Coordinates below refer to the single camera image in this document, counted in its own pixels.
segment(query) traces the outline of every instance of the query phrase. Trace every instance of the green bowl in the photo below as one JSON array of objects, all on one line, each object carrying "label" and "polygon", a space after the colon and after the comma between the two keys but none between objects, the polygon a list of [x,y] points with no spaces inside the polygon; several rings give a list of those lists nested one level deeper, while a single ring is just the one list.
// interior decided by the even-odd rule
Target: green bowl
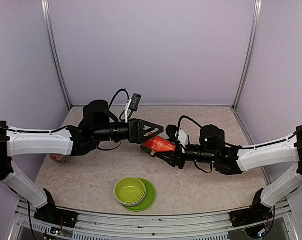
[{"label": "green bowl", "polygon": [[145,197],[146,186],[137,178],[127,177],[116,183],[113,193],[116,200],[123,206],[133,207]]}]

